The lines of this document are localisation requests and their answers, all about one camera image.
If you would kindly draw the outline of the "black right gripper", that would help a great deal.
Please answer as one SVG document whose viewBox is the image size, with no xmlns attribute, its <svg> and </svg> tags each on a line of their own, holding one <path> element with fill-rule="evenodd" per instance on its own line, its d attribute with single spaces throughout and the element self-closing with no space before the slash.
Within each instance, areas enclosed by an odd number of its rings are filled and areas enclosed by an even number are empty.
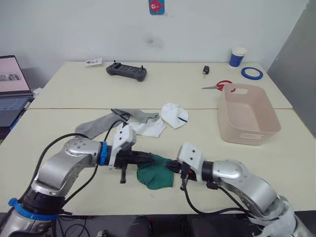
<svg viewBox="0 0 316 237">
<path fill-rule="evenodd" d="M 186 180 L 197 181 L 196 173 L 192 170 L 192 168 L 190 168 L 190 166 L 187 163 L 185 162 L 180 163 L 180 168 L 179 168 L 178 167 L 179 162 L 176 160 L 171 160 L 167 162 L 167 166 L 168 166 L 167 168 L 171 170 L 172 172 L 180 171 L 182 181 L 186 181 Z"/>
</svg>

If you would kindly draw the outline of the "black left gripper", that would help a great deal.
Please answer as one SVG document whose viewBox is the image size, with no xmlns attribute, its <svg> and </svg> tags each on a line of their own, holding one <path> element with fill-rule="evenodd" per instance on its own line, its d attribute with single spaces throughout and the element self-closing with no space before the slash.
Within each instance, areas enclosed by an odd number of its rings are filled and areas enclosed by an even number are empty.
<svg viewBox="0 0 316 237">
<path fill-rule="evenodd" d="M 145 165 L 151 163 L 152 155 L 146 152 L 135 152 L 134 156 L 137 158 L 136 165 Z M 115 169 L 121 170 L 120 183 L 126 183 L 126 169 L 129 164 L 133 164 L 133 151 L 120 151 L 116 155 Z"/>
</svg>

